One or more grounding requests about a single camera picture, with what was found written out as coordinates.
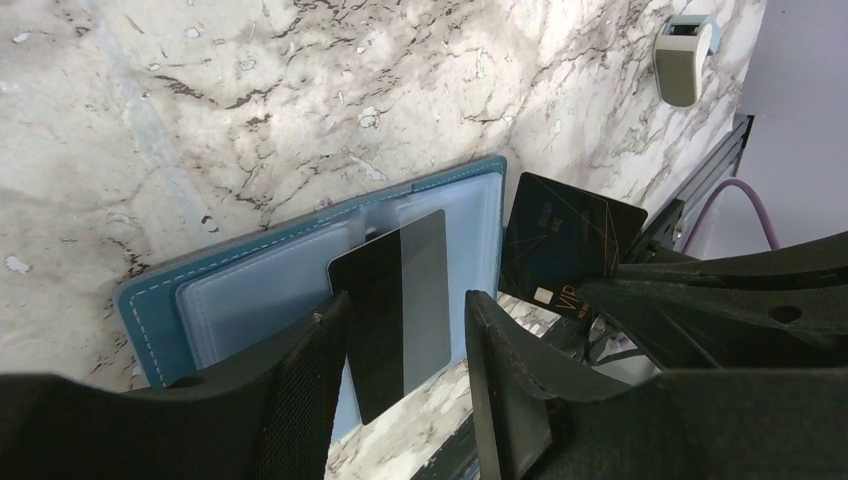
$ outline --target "black card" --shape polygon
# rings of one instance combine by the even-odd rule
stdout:
[[[499,289],[567,318],[591,318],[577,285],[611,276],[647,217],[641,208],[523,173],[504,237]]]
[[[333,292],[350,296],[348,362],[368,424],[450,360],[445,212],[381,235],[327,270]]]

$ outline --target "beige plastic object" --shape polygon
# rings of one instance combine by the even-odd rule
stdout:
[[[654,66],[660,98],[675,107],[690,107],[701,97],[704,61],[709,53],[713,27],[707,23],[694,35],[657,37]]]

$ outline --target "card chip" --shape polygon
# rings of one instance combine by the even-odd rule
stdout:
[[[539,303],[544,303],[545,305],[550,305],[551,300],[554,298],[554,292],[544,289],[542,287],[536,288],[536,294],[533,295],[533,300],[536,300]]]

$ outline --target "marble surface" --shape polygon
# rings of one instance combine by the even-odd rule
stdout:
[[[0,370],[144,385],[109,300],[123,278],[490,153],[508,197],[530,170],[655,211],[729,130],[764,9],[4,0]],[[651,66],[678,13],[725,31],[689,109],[658,100]],[[502,303],[537,333],[552,319]],[[468,395],[459,365],[334,446],[328,478],[407,478]]]

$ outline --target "card holder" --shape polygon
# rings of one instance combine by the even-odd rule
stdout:
[[[449,339],[433,342],[449,342],[448,366],[454,364],[464,357],[465,290],[495,294],[505,172],[503,157],[472,162],[205,249],[124,283],[115,305],[148,381],[169,385],[284,328],[287,319],[330,295],[328,263],[364,243],[366,231],[388,231],[438,209],[446,217],[451,327]],[[409,377],[423,381],[429,372]],[[334,441],[359,423],[346,365]]]

